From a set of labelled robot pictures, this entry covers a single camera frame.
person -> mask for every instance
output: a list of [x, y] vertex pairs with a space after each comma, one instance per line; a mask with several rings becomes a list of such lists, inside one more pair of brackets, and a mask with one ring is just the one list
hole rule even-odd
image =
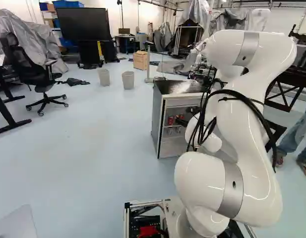
[[[298, 145], [306, 135], [306, 111], [304, 115], [296, 122], [296, 124], [288, 131], [283, 137], [279, 146], [277, 146], [276, 154], [276, 166], [282, 166], [284, 163], [284, 157], [287, 153], [296, 151]], [[300, 166], [304, 174], [306, 175], [306, 147], [298, 155], [297, 164]]]

blue storage bin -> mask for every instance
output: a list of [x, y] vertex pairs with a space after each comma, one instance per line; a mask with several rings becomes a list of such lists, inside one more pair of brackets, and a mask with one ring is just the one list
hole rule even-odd
[[55, 28], [60, 28], [60, 23], [58, 19], [54, 19], [54, 27]]
[[39, 8], [40, 8], [40, 11], [48, 11], [46, 2], [40, 2], [39, 3]]
[[84, 7], [84, 5], [79, 1], [53, 1], [55, 8], [58, 7]]
[[79, 1], [67, 1], [67, 7], [84, 7], [84, 4]]
[[67, 1], [59, 0], [59, 1], [53, 1], [54, 7], [67, 7]]
[[76, 45], [74, 45], [71, 41], [69, 40], [66, 40], [65, 38], [63, 37], [59, 37], [59, 40], [60, 40], [60, 43], [63, 47], [75, 47]]

gray tarp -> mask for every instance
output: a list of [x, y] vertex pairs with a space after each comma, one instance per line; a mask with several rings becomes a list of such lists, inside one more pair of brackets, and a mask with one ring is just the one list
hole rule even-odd
[[247, 30], [250, 18], [249, 8], [226, 8], [222, 12], [214, 12], [209, 25], [209, 36], [225, 29]]
[[157, 52], [163, 52], [172, 41], [173, 34], [169, 27], [169, 22], [164, 22], [158, 30], [154, 31], [154, 43]]
[[0, 9], [0, 35], [3, 32], [13, 32], [20, 46], [24, 48], [34, 63], [45, 66], [49, 60], [58, 60], [53, 64], [53, 72], [65, 73], [68, 71], [49, 26], [22, 21], [9, 10]]
[[189, 0], [188, 7], [183, 11], [177, 26], [190, 19], [198, 23], [203, 29], [206, 29], [209, 9], [210, 6], [206, 0]]
[[[249, 8], [227, 8], [224, 11], [213, 11], [212, 20], [209, 26], [209, 34], [212, 35], [216, 31], [224, 29], [262, 31], [269, 13], [270, 11], [268, 9], [255, 9], [252, 11], [252, 9]], [[195, 63], [198, 51], [191, 50], [187, 58], [183, 60], [160, 62], [157, 71], [188, 75], [191, 66]]]

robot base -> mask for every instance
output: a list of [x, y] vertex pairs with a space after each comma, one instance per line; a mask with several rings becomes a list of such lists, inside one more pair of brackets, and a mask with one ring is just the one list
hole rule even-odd
[[[178, 197], [172, 197], [171, 199], [164, 199], [152, 202], [126, 202], [124, 207], [124, 238], [137, 237], [134, 231], [139, 231], [140, 227], [134, 227], [132, 220], [134, 219], [133, 212], [140, 209], [148, 210], [140, 214], [145, 217], [156, 218], [156, 215], [160, 216], [160, 224], [158, 226], [161, 230], [168, 233], [169, 238], [204, 238], [199, 235], [189, 224], [185, 213], [185, 208]], [[243, 232], [248, 232], [249, 236], [255, 238], [256, 235], [246, 225]], [[218, 236], [218, 238], [244, 238], [242, 231], [240, 230], [238, 223], [230, 220], [228, 228]]]

jeans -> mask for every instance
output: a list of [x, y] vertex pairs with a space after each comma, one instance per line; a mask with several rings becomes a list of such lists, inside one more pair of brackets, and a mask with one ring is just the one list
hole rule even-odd
[[[298, 122], [296, 122], [296, 124], [284, 136], [281, 143], [277, 147], [277, 150], [280, 153], [282, 153], [284, 156], [286, 156], [287, 153], [294, 152], [305, 135], [306, 135], [306, 111], [304, 115], [298, 120]], [[297, 161], [306, 163], [306, 147], [298, 155]]]

